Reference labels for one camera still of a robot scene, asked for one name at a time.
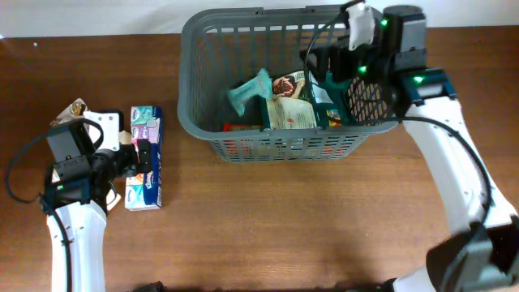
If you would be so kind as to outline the blue tissue multipack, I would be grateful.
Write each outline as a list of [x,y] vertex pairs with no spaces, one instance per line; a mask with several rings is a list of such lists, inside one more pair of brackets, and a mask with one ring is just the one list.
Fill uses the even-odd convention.
[[162,207],[162,146],[164,119],[161,107],[138,105],[131,107],[131,142],[136,152],[150,155],[147,172],[129,177],[125,186],[125,208],[130,211],[155,210]]

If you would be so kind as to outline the green food bag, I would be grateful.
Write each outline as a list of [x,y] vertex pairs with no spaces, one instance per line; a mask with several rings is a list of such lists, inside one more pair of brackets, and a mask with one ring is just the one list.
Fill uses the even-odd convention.
[[344,102],[345,85],[319,82],[312,73],[294,71],[272,81],[272,97],[262,99],[264,128],[299,130],[339,127],[350,121]]

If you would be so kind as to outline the small teal wipes packet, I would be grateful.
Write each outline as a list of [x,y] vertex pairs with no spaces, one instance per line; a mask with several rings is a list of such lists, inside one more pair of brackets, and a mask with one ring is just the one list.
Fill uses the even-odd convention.
[[235,89],[229,90],[226,96],[238,116],[242,117],[245,114],[247,102],[252,97],[259,96],[266,100],[272,99],[272,79],[266,69],[260,69],[254,78]]

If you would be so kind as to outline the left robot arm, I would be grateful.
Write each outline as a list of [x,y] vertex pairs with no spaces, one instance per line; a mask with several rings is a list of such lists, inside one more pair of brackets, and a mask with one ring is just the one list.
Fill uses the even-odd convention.
[[103,242],[107,195],[116,178],[150,170],[147,140],[103,149],[86,127],[100,124],[79,118],[51,128],[45,138],[55,163],[45,176],[40,204],[47,216],[52,247],[53,291],[104,291]]

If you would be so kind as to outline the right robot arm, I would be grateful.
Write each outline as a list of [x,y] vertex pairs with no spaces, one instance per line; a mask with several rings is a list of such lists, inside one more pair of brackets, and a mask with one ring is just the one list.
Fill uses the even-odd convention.
[[369,285],[371,291],[485,291],[518,283],[518,214],[488,173],[467,130],[457,93],[444,70],[427,65],[427,23],[420,7],[378,12],[363,1],[343,4],[335,23],[348,36],[309,44],[304,72],[335,83],[378,84],[389,122],[400,123],[435,181],[450,235],[414,273]]

